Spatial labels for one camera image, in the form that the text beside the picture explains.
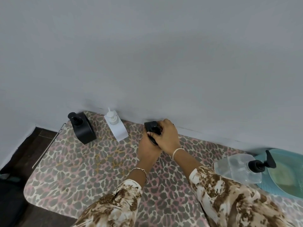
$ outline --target leopard print mat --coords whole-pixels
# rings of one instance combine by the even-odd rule
[[[143,126],[123,121],[128,138],[115,140],[103,115],[85,112],[97,139],[84,145],[68,122],[50,146],[24,188],[35,206],[78,218],[101,196],[113,191],[137,162],[136,150]],[[208,167],[214,161],[243,151],[179,136],[191,155]],[[165,153],[155,164],[143,188],[136,226],[209,226],[179,166]],[[271,196],[303,226],[303,202]]]

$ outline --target bracelet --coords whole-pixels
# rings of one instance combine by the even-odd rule
[[[134,169],[139,169],[139,170],[142,170],[142,171],[145,173],[145,176],[146,176],[146,180],[145,180],[145,181],[147,181],[147,173],[146,173],[146,171],[145,171],[144,169],[137,168],[137,167],[136,167],[136,168],[134,168]]]
[[[177,152],[177,150],[180,150],[180,149],[181,149],[181,150],[184,150],[183,148],[178,148],[178,149],[176,149],[176,150],[174,151],[174,153],[172,154],[172,159],[173,159],[173,160],[175,160],[175,159],[174,159],[175,153]]]

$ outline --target camouflage print sleeve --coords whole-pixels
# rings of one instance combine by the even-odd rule
[[[294,226],[265,195],[221,177],[206,166],[192,171],[189,185],[211,227]]]
[[[134,226],[141,195],[137,182],[125,180],[112,193],[89,206],[73,227]]]

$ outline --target soap dispenser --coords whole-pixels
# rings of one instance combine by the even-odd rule
[[[214,171],[244,185],[261,183],[265,168],[276,168],[276,163],[268,150],[266,156],[267,160],[261,162],[250,154],[235,154],[215,162]]]

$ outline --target floor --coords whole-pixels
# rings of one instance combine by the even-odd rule
[[[10,162],[0,171],[21,177],[24,182],[33,172],[32,166],[51,143],[56,133],[42,128],[34,132],[21,144]],[[28,207],[16,227],[69,227],[76,219],[66,217],[37,206]]]

